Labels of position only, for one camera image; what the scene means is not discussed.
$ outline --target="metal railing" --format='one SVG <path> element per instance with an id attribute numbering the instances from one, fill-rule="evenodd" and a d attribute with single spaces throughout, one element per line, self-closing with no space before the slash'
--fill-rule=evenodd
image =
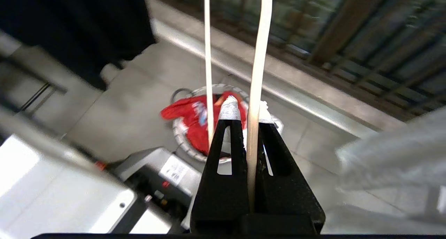
<path id="1" fill-rule="evenodd" d="M 211 0 L 212 26 L 255 45 L 260 1 Z M 445 31 L 446 0 L 274 0 L 268 53 L 409 120 L 445 105 Z"/>

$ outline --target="gray tile floor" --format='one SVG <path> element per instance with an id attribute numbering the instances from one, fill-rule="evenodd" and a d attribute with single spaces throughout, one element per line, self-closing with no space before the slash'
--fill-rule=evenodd
<path id="1" fill-rule="evenodd" d="M 68 139 L 107 162 L 150 147 L 176 150 L 172 123 L 162 120 L 159 112 L 169 105 L 172 93 L 178 88 L 205 85 L 204 61 L 162 41 L 147 48 L 121 71 L 107 66 L 102 73 L 109 89 L 104 93 L 79 80 L 37 47 L 21 47 L 13 58 L 68 89 L 65 95 L 51 96 L 35 113 L 35 118 L 60 134 L 67 133 Z M 8 76 L 5 72 L 8 69 L 1 64 L 0 68 L 3 68 L 1 83 L 8 85 L 8 95 L 18 104 L 38 88 L 37 82 L 30 82 L 19 72 L 10 71 Z M 247 83 L 218 68 L 213 68 L 213 82 L 249 91 Z M 392 192 L 399 190 L 342 193 L 336 189 L 339 165 L 335 148 L 355 140 L 354 136 L 277 98 L 262 97 L 268 102 L 270 112 L 285 124 L 283 139 L 324 209 L 348 203 L 386 214 L 405 214 L 405 207 L 398 204 L 397 195 Z M 203 163 L 181 150 L 178 155 L 196 169 L 203 169 Z"/>

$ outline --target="white stick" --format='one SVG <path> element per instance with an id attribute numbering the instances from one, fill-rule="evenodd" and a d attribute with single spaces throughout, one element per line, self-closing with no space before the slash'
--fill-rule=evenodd
<path id="1" fill-rule="evenodd" d="M 206 62 L 207 138 L 209 147 L 214 136 L 214 102 L 212 100 L 212 64 L 210 56 L 210 7 L 204 0 L 204 52 Z"/>
<path id="2" fill-rule="evenodd" d="M 247 180 L 248 198 L 251 212 L 254 211 L 255 171 L 257 168 L 257 143 L 259 133 L 259 108 L 262 93 L 263 68 L 265 66 L 266 46 L 268 45 L 271 24 L 272 0 L 262 0 L 259 31 L 255 43 L 254 65 L 252 67 L 251 91 L 249 93 L 247 125 Z"/>

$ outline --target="red bag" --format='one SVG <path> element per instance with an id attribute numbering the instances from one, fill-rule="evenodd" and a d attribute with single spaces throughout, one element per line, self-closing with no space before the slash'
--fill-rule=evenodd
<path id="1" fill-rule="evenodd" d="M 214 127 L 217 126 L 221 104 L 228 98 L 228 96 L 234 96 L 239 102 L 242 128 L 245 129 L 246 110 L 241 105 L 242 99 L 239 95 L 231 91 L 223 92 L 222 96 L 219 99 L 216 99 L 215 94 L 213 95 Z M 171 104 L 170 106 L 163 109 L 161 111 L 161 117 L 165 120 L 173 120 L 183 117 L 183 123 L 189 128 L 186 134 L 186 138 L 196 150 L 201 152 L 203 155 L 207 155 L 207 152 L 209 150 L 209 142 L 207 139 L 206 95 L 180 99 L 174 104 Z"/>

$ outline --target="black curtain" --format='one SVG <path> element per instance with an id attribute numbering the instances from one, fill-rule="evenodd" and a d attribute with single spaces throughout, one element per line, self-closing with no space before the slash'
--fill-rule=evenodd
<path id="1" fill-rule="evenodd" d="M 0 29 L 100 90 L 106 64 L 122 68 L 155 43 L 144 0 L 0 0 Z"/>

